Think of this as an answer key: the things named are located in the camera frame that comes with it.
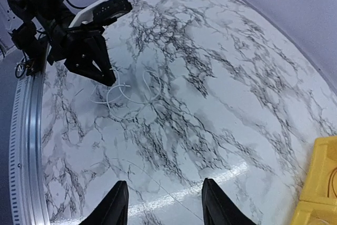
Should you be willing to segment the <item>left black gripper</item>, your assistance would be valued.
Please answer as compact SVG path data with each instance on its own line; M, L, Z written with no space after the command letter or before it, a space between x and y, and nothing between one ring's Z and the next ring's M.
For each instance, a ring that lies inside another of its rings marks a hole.
M114 72L107 52L105 38L102 36L105 28L94 23L81 24L77 27L52 25L47 31L51 50L47 61L49 64L67 59L72 50L80 48L87 38L92 37L90 48L92 59L85 57L71 60L68 58L64 65L75 74L98 81L104 85L113 85L116 82Z

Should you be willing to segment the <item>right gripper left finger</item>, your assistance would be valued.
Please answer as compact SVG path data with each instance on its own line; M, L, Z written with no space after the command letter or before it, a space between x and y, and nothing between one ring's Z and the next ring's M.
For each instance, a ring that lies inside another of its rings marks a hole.
M103 200L79 225L126 225L129 192L126 181L117 181Z

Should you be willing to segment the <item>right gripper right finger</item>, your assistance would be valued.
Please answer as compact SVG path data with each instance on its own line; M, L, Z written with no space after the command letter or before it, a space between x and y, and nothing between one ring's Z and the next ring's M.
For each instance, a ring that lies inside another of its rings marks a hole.
M203 182L202 208L206 225L255 225L213 179L205 178Z

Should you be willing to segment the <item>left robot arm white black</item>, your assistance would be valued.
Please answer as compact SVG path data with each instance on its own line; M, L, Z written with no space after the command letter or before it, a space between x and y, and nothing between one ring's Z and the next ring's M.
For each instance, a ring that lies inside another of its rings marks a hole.
M128 0L98 0L72 13L69 0L7 0L22 20L10 32L14 45L23 52L15 76L34 75L45 63L64 61L72 73L112 86L112 70L103 32L106 26L132 10Z

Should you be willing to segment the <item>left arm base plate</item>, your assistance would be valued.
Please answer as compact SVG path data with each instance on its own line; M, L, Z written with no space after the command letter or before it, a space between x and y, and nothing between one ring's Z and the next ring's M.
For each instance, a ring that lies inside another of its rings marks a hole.
M44 71L46 54L42 54L37 58L30 58L23 50L22 53L23 58L17 63L14 72L17 79L21 79L24 75L32 76Z

